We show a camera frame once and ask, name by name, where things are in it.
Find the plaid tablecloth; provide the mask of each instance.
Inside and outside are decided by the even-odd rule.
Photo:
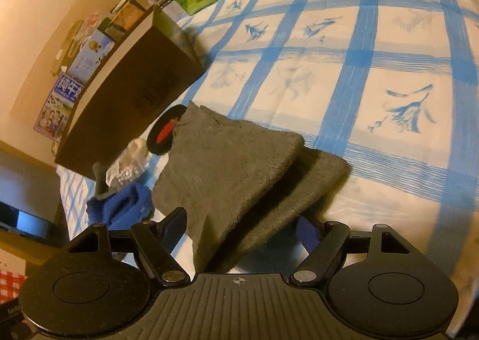
[[[479,286],[479,0],[220,0],[179,25],[207,71],[176,103],[344,157],[322,219],[386,223],[424,252],[459,290],[455,332]],[[167,160],[150,156],[149,187]],[[94,183],[57,171],[74,237]],[[175,255],[192,273],[191,241]]]

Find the gray towel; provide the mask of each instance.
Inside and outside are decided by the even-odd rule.
[[[229,120],[190,102],[175,124],[153,204],[165,215],[186,209],[197,272],[229,270],[346,171],[341,158],[303,142],[296,133]]]

